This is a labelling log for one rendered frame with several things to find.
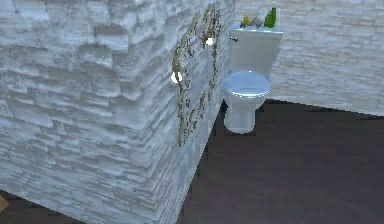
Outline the green bottle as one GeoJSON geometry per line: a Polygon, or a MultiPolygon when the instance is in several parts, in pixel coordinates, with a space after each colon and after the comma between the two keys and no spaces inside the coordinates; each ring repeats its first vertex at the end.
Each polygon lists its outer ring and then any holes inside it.
{"type": "Polygon", "coordinates": [[[265,16],[264,26],[267,28],[274,28],[276,23],[276,14],[277,14],[278,3],[276,1],[271,3],[271,9],[265,16]]]}

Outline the white toilet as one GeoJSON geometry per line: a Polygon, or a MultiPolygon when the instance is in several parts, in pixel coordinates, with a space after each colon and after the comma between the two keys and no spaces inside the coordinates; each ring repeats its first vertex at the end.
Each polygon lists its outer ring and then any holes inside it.
{"type": "Polygon", "coordinates": [[[254,129],[255,112],[271,91],[270,75],[283,34],[279,27],[230,27],[229,73],[220,83],[229,131],[245,134],[254,129]]]}

